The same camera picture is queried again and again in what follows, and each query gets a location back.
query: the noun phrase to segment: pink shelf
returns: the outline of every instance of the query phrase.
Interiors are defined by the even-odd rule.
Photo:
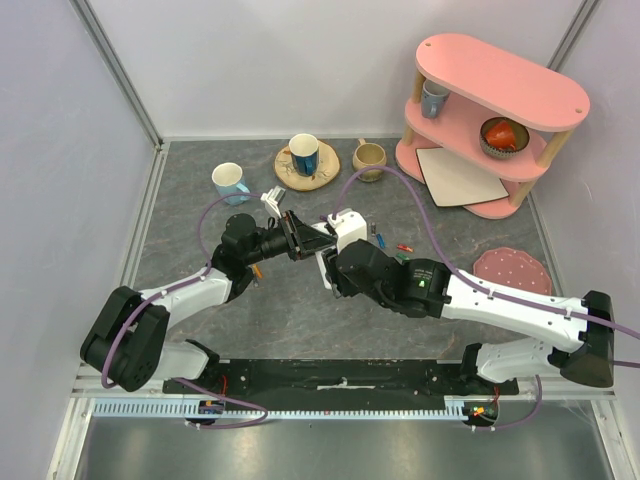
[[[487,156],[480,148],[480,127],[496,113],[455,93],[449,96],[438,118],[424,118],[420,104],[411,100],[405,106],[404,115],[415,132],[502,179],[527,182],[547,171],[536,164],[546,142],[532,130],[529,130],[531,139],[527,148],[513,158],[496,160]]]
[[[402,141],[399,141],[398,145],[396,145],[396,161],[398,162],[400,170],[419,182],[424,183],[424,178],[422,178],[422,172],[420,171],[420,165],[418,164],[416,149],[438,147],[439,145],[435,144],[431,140],[421,137],[420,135],[414,135],[413,143],[411,145],[405,145]],[[509,192],[509,195],[513,194],[518,188],[517,182],[502,180],[502,183],[504,188],[507,189],[507,192]],[[500,200],[477,203],[475,205],[466,205],[464,208],[480,217],[489,218],[491,220],[508,217],[517,210],[516,207],[509,204],[509,198],[501,198]]]
[[[418,154],[416,149],[418,148],[437,148],[438,144],[428,140],[420,135],[413,136],[413,143],[411,145],[405,145],[402,140],[396,145],[396,161],[400,170],[407,175],[415,178],[419,182],[424,183],[422,178],[422,172],[420,171],[420,165],[418,164]]]
[[[504,188],[507,189],[509,195],[515,193],[518,189],[517,182],[509,182],[502,180]],[[501,198],[499,200],[493,200],[492,202],[476,203],[475,205],[465,205],[467,210],[471,213],[475,213],[479,217],[488,218],[490,220],[499,220],[500,218],[506,218],[509,215],[515,213],[518,207],[514,207],[509,203],[509,197]]]
[[[434,82],[537,130],[571,130],[589,113],[589,97],[575,81],[468,35],[427,38],[416,66]]]

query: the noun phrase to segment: cutting board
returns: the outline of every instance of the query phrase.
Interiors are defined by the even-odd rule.
[[[445,148],[416,150],[433,201],[439,207],[490,202],[509,196],[498,177]]]

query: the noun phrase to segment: small blue cup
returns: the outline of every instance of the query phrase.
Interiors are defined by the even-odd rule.
[[[293,166],[303,177],[310,177],[316,173],[319,147],[318,139],[308,133],[299,133],[289,140]]]
[[[218,165],[214,168],[211,179],[221,196],[236,192],[249,193],[244,181],[242,167],[237,163],[229,162]],[[247,200],[249,200],[249,197],[244,195],[235,195],[224,199],[229,205],[239,205]]]
[[[449,98],[449,89],[438,85],[432,80],[425,80],[422,84],[422,116],[436,118],[440,115],[444,104]]]

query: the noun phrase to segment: pink round mat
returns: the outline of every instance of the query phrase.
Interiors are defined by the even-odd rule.
[[[488,250],[473,264],[473,274],[489,282],[527,292],[551,295],[551,278],[544,266],[522,250]]]

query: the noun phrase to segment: white wall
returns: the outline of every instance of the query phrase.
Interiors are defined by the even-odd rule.
[[[640,330],[640,4],[602,2],[563,73],[591,111],[534,194],[565,294],[602,290],[618,323]],[[616,334],[617,359],[640,361],[640,343]],[[640,371],[617,368],[616,393],[640,451]]]
[[[172,137],[401,132],[422,39],[468,33],[546,64],[580,0],[91,3]]]
[[[44,478],[152,147],[67,0],[0,17],[0,465]]]

